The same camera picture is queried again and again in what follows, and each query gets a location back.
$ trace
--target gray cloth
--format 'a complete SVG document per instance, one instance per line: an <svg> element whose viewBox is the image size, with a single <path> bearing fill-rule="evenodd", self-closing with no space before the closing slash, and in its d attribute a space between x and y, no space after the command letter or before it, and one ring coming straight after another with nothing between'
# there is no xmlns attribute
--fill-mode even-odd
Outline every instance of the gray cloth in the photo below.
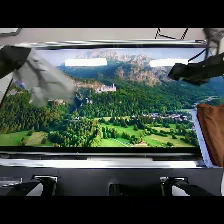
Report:
<svg viewBox="0 0 224 224"><path fill-rule="evenodd" d="M23 66L14 71L13 78L31 91L30 103L36 106L45 106L49 98L63 99L68 103L73 101L74 85L63 72L41 58L34 49L31 49Z"/></svg>

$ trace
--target white wall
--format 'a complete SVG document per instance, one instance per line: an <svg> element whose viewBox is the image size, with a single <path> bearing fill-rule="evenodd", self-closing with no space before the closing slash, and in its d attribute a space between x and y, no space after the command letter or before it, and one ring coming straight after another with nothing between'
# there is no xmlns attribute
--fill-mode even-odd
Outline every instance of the white wall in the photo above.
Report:
<svg viewBox="0 0 224 224"><path fill-rule="evenodd" d="M174 37L182 34L182 30L183 28L161 28L163 34ZM0 37L0 45L22 42L155 39L156 31L157 28L22 28L18 36ZM185 39L203 40L202 28L189 28Z"/></svg>

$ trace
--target television screen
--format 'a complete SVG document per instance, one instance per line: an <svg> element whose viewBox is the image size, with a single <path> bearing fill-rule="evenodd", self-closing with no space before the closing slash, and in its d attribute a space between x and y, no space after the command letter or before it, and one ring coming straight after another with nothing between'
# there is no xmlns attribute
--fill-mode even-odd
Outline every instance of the television screen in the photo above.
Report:
<svg viewBox="0 0 224 224"><path fill-rule="evenodd" d="M12 82L0 109L0 145L197 147L190 110L201 102L223 104L224 79L198 87L167 75L172 59L188 60L202 50L38 50L76 86L74 101L48 99L37 107L29 103L29 90Z"/></svg>

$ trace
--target castle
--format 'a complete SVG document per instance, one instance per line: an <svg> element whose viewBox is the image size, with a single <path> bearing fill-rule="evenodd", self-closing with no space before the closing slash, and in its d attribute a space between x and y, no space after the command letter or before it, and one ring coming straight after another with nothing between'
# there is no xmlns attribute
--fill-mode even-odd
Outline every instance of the castle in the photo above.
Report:
<svg viewBox="0 0 224 224"><path fill-rule="evenodd" d="M102 93L102 92L115 92L117 89L116 89L116 86L113 84L112 86L101 86L99 88L96 89L96 92L97 93Z"/></svg>

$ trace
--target brown object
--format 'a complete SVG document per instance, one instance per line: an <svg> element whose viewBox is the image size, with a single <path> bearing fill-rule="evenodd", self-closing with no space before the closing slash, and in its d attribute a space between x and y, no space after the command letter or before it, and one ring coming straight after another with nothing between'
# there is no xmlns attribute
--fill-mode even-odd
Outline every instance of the brown object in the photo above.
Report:
<svg viewBox="0 0 224 224"><path fill-rule="evenodd" d="M224 167L224 105L197 105L198 120L215 163Z"/></svg>

